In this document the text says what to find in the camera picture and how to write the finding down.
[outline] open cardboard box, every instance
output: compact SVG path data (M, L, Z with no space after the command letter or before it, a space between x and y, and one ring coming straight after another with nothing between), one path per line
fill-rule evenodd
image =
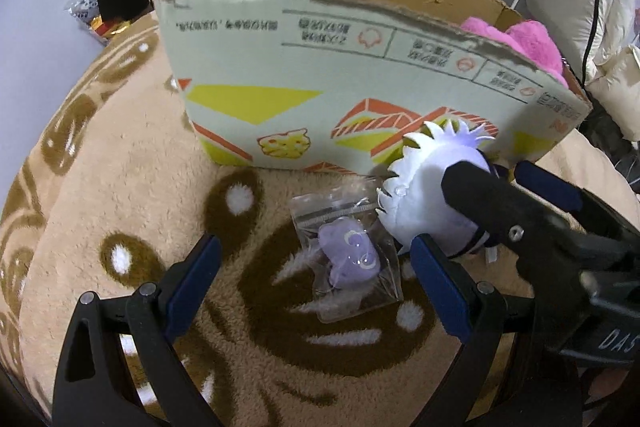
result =
M425 120L484 124L484 151L538 160L590 112L507 46L500 0L156 0L162 40L204 149L220 164L383 174Z

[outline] purple plush keychain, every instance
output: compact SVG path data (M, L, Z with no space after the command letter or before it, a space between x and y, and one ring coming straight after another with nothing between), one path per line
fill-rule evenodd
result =
M353 217L340 217L322 225L318 241L331 261L329 283L343 289L375 279L380 259L362 224Z

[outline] white plush toy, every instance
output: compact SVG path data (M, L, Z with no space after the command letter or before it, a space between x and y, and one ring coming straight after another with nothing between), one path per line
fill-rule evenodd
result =
M487 136L484 126L469 131L465 122L458 122L458 131L451 121L444 129L425 122L431 136L421 132L406 134L417 148L405 146L403 157L394 161L389 178L378 190L378 215L382 225L402 244L400 253L407 252L417 235L428 233L448 256L453 257L479 248L488 235L451 208L444 200L440 184L447 167L468 161L494 171L478 146Z

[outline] circular icon on box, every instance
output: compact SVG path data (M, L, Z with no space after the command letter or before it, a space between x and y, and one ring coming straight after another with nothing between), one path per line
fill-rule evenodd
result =
M382 33L377 28L366 28L358 35L358 44L362 44L366 49L382 42Z
M456 65L458 66L458 70L466 73L467 71L471 71L476 66L476 61L472 58L460 58L457 61Z

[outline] beige fleece blanket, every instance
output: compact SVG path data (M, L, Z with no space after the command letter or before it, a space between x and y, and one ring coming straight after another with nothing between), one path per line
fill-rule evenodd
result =
M541 165L603 197L636 226L635 195L574 132ZM0 357L49 412L60 349L79 295L128 295L159 280L202 232L223 264L175 349L227 426L409 425L460 345L434 316L408 260L404 302L325 325L300 311L312 273L290 198L339 185L338 174L224 168L184 113L153 14L112 42L69 94L16 176L0 221ZM526 294L503 249L476 280ZM123 338L145 406L161 415L135 347ZM506 339L477 404L500 382Z

